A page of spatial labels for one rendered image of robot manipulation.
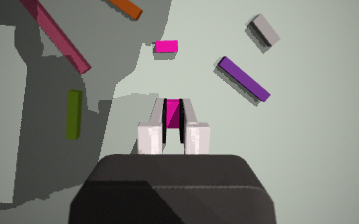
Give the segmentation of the lime green rectangular bar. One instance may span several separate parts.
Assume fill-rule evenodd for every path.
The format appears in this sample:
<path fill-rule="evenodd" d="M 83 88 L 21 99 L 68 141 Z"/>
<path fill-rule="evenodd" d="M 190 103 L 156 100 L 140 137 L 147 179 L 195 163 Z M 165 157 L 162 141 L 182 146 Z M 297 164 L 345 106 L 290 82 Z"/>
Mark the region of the lime green rectangular bar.
<path fill-rule="evenodd" d="M 66 139 L 77 140 L 80 137 L 82 95 L 80 90 L 68 91 Z"/>

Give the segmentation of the grey rectangular block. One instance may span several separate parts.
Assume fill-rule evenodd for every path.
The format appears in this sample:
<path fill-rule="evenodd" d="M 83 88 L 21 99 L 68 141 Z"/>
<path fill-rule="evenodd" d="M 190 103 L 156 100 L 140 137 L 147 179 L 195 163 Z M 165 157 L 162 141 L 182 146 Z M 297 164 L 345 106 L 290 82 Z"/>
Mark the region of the grey rectangular block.
<path fill-rule="evenodd" d="M 272 47 L 281 39 L 262 15 L 262 13 L 252 19 L 249 24 L 264 41 L 267 47 Z"/>

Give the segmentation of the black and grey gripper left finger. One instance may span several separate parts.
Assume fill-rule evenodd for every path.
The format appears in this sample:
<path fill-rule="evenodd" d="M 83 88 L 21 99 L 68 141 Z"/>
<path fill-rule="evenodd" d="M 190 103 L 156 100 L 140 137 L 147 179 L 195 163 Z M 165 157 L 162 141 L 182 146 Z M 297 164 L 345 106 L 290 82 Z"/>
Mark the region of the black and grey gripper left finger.
<path fill-rule="evenodd" d="M 138 154 L 163 154 L 163 143 L 166 143 L 166 130 L 167 98 L 157 98 L 149 122 L 140 122 L 137 126 Z"/>

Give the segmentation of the orange rod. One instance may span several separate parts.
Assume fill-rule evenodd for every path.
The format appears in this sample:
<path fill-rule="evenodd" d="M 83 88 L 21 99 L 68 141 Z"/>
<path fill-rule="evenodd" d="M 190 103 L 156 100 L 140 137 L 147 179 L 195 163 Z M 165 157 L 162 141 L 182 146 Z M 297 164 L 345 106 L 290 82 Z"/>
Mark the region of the orange rod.
<path fill-rule="evenodd" d="M 108 1 L 110 1 L 115 6 L 120 8 L 122 11 L 127 13 L 129 16 L 134 18 L 136 21 L 138 21 L 139 17 L 142 14 L 142 9 L 137 7 L 135 4 L 133 4 L 129 0 L 108 0 Z"/>

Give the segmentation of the pink rod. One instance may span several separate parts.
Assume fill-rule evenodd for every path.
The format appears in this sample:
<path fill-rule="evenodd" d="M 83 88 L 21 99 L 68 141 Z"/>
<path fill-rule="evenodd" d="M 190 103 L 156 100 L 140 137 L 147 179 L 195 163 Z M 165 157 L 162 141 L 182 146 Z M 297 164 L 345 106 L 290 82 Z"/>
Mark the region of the pink rod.
<path fill-rule="evenodd" d="M 38 0 L 19 0 L 79 74 L 92 67 Z"/>

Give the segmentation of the magenta rod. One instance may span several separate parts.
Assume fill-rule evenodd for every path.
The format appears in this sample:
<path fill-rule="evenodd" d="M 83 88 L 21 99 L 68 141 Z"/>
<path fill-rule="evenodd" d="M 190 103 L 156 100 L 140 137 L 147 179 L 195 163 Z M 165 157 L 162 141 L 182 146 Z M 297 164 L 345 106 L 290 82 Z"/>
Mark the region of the magenta rod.
<path fill-rule="evenodd" d="M 167 128 L 179 128 L 179 99 L 167 99 Z"/>
<path fill-rule="evenodd" d="M 178 40 L 156 41 L 156 52 L 178 52 Z"/>

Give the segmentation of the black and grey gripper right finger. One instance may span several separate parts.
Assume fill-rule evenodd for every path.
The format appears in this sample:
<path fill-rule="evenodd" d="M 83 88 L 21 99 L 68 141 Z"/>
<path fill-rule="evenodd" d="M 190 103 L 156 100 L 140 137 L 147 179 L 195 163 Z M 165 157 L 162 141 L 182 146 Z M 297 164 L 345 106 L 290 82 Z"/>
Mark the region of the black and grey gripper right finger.
<path fill-rule="evenodd" d="M 210 127 L 198 122 L 189 98 L 180 98 L 179 133 L 184 154 L 209 154 Z"/>

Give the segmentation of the purple rod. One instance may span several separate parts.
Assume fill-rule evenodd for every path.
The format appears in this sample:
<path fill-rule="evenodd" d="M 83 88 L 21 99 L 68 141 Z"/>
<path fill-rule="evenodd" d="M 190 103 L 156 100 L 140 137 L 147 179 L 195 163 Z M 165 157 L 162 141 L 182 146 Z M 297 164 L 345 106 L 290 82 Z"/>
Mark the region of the purple rod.
<path fill-rule="evenodd" d="M 254 96 L 256 96 L 260 101 L 265 102 L 271 95 L 226 56 L 224 56 L 217 65 L 238 81 L 242 86 L 244 86 L 248 91 L 250 91 Z"/>

